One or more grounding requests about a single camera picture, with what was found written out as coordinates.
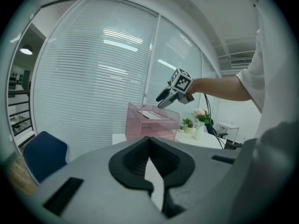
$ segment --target potted plant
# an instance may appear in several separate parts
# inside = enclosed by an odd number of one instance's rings
[[[183,125],[185,125],[185,133],[192,133],[193,123],[189,118],[183,119]]]
[[[204,125],[210,123],[210,114],[208,114],[206,110],[196,109],[193,110],[193,116],[198,120],[197,130],[195,131],[193,138],[200,140],[204,132]]]
[[[183,133],[183,132],[185,131],[185,126],[181,125],[181,126],[179,127],[178,131],[179,131],[180,133]]]

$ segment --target ceiling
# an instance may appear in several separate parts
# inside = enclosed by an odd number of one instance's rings
[[[29,71],[33,71],[36,59],[38,57],[38,53],[42,48],[44,39],[45,37],[41,38],[37,35],[37,33],[35,32],[35,27],[31,24],[25,32],[20,42],[20,45],[16,51],[13,65]],[[26,55],[20,52],[20,49],[25,45],[30,45],[32,47],[32,55]]]
[[[236,74],[230,60],[252,58],[258,30],[256,0],[175,0],[205,31],[223,76]]]
[[[45,37],[48,37],[59,18],[74,2],[75,0],[71,0],[46,6],[36,14],[32,23]]]

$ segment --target black cable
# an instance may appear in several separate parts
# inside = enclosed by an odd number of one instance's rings
[[[205,95],[205,99],[206,99],[207,111],[208,111],[208,113],[209,113],[209,124],[212,126],[212,131],[213,131],[213,133],[214,133],[214,136],[215,136],[216,139],[218,140],[218,142],[219,142],[221,148],[224,149],[224,148],[222,147],[222,144],[224,145],[224,147],[225,147],[225,144],[222,142],[222,140],[219,139],[219,137],[217,136],[215,130],[213,129],[213,125],[212,125],[212,122],[211,122],[211,105],[210,105],[210,102],[209,102],[209,100],[208,100],[206,94],[204,94],[204,95]]]

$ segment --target window blinds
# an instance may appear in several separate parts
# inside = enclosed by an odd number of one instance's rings
[[[147,91],[147,104],[157,105],[156,98],[167,86],[176,68],[191,74],[193,79],[201,78],[201,51],[193,41],[178,27],[165,18],[161,18],[157,35],[153,66]],[[177,100],[167,109],[178,112],[180,120],[192,117],[191,113],[199,106],[199,94],[194,94],[195,101],[186,105]]]
[[[157,16],[117,0],[82,0],[58,24],[39,61],[36,131],[69,146],[69,160],[124,133],[141,103]]]
[[[216,71],[213,69],[207,57],[202,54],[202,78],[216,78]],[[213,118],[214,96],[207,95],[211,106],[211,117]],[[200,94],[199,108],[207,110],[206,99],[204,94]]]
[[[215,78],[219,78],[219,76],[217,75],[216,71],[215,71]],[[218,122],[218,114],[219,114],[219,108],[220,108],[220,98],[214,97],[214,104],[212,109],[212,118],[214,120],[214,124],[215,127],[217,125]]]

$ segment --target white sleeve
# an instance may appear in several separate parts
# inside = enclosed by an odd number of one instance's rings
[[[252,101],[261,112],[265,100],[265,79],[263,70],[263,53],[261,46],[261,31],[258,30],[256,37],[256,51],[252,62],[247,69],[241,70],[236,76],[248,91]]]

